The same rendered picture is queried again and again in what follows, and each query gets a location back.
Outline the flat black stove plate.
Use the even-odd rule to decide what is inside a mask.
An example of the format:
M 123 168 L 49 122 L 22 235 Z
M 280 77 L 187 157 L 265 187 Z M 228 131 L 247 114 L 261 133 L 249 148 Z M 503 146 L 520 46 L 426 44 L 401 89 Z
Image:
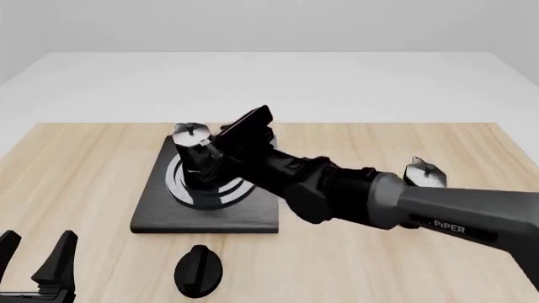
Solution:
M 276 234 L 279 198 L 242 178 L 191 189 L 167 136 L 131 219 L 134 234 Z

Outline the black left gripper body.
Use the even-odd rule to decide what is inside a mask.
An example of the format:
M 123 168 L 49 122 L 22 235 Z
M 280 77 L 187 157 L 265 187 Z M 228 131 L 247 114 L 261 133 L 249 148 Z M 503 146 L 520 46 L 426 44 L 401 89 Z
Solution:
M 59 284 L 39 284 L 36 291 L 0 291 L 0 303 L 73 303 L 74 290 Z

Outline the silver and black moka pot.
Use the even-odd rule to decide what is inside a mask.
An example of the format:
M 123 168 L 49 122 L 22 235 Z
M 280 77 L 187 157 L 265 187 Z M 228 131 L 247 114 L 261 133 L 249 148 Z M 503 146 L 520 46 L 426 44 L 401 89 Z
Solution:
M 171 136 L 182 162 L 186 186 L 197 191 L 215 191 L 219 186 L 216 173 L 221 153 L 211 145 L 213 136 L 208 126 L 178 123 Z
M 400 226 L 419 229 L 421 226 L 433 231 L 443 231 L 451 224 L 444 223 L 440 215 L 445 210 L 442 205 L 447 178 L 436 165 L 413 157 L 403 174 L 408 186 L 399 196 L 398 207 L 405 210 L 405 221 Z

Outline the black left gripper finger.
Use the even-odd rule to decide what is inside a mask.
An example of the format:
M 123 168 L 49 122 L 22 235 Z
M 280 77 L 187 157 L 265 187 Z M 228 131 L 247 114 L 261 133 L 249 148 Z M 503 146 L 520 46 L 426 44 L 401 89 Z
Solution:
M 0 236 L 0 279 L 7 269 L 7 266 L 16 252 L 22 237 L 16 231 L 5 231 Z
M 39 286 L 74 286 L 74 259 L 78 236 L 64 231 L 50 256 L 31 279 Z

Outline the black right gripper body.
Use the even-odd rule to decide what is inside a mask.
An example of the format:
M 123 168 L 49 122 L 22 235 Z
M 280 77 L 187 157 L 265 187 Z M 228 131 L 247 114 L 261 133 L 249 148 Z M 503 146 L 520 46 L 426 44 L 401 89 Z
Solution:
M 274 147 L 269 125 L 221 125 L 214 135 L 214 159 L 226 165 L 246 165 Z

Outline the round black stove knob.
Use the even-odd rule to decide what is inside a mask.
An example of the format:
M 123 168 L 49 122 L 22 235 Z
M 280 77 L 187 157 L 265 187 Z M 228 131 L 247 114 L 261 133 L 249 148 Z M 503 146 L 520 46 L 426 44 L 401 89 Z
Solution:
M 207 246 L 193 246 L 177 263 L 174 283 L 179 292 L 191 299 L 206 297 L 221 283 L 221 259 Z

